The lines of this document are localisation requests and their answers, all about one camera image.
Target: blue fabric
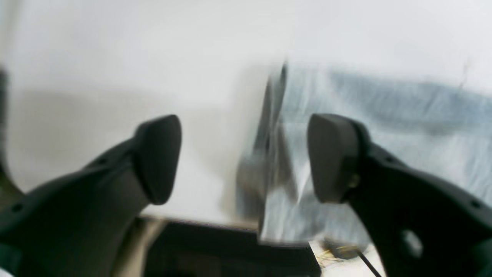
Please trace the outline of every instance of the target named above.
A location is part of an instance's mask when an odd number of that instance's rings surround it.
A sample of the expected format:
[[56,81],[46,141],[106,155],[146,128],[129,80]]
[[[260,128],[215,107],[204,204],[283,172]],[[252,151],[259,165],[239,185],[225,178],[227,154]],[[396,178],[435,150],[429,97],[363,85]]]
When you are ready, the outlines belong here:
[[[362,247],[370,242],[349,206],[320,204],[314,196],[306,138],[313,113],[361,121],[375,143],[409,166],[492,205],[490,98],[442,84],[302,65],[273,74],[265,97],[270,100],[265,101],[257,140],[268,143],[256,144],[238,170],[238,211],[250,209],[248,204],[257,207],[263,241],[327,238]],[[262,176],[260,182],[250,179],[255,175]],[[260,192],[256,204],[244,191]]]

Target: screw hole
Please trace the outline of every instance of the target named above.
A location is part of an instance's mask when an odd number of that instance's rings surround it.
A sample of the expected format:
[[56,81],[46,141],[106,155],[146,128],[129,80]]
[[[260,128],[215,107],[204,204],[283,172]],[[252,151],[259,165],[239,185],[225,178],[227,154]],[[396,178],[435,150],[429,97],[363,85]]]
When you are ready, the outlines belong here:
[[420,259],[424,251],[424,246],[420,238],[411,230],[403,230],[401,232],[401,240],[405,254],[414,258]]
[[15,206],[12,207],[13,212],[19,212],[23,208],[22,204],[16,204]]
[[473,207],[475,207],[475,208],[480,208],[480,203],[478,203],[478,201],[476,201],[476,200],[472,200],[470,203],[471,203],[471,205],[472,205]]

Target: black cable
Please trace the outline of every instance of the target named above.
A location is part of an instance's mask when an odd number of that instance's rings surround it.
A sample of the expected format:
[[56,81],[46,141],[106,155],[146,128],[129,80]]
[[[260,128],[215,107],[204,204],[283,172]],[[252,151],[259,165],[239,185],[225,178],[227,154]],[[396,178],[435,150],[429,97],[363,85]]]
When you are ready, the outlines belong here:
[[362,259],[362,261],[366,264],[366,266],[371,270],[372,274],[376,277],[382,277],[381,274],[372,266],[372,264],[369,262],[369,260],[364,256],[364,254],[359,250],[356,249],[355,252],[357,252],[357,255]]

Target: black object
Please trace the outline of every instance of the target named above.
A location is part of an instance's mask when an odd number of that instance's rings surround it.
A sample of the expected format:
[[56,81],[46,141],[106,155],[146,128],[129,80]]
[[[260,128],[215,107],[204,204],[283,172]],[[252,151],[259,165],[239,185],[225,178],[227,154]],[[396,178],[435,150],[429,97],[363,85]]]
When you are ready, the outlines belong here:
[[147,254],[145,277],[319,277],[308,244],[259,245],[254,231],[172,222]]
[[[1,72],[0,81],[4,103]],[[171,195],[180,147],[178,118],[158,118],[80,171],[19,191],[0,213],[0,267],[15,276],[109,276],[135,217]],[[2,190],[13,186],[4,164]]]
[[363,124],[315,114],[308,127],[315,193],[347,202],[388,277],[492,276],[492,210],[372,143]]

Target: cloth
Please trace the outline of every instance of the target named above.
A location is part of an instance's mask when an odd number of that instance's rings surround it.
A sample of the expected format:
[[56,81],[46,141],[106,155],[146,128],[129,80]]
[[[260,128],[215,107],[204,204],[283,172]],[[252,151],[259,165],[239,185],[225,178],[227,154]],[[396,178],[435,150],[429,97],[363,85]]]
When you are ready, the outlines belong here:
[[288,65],[270,79],[253,151],[237,172],[237,211],[260,220],[261,241],[370,243],[348,205],[321,204],[314,195],[306,135],[313,113],[364,123],[375,143],[407,165],[492,204],[490,98],[431,82]]

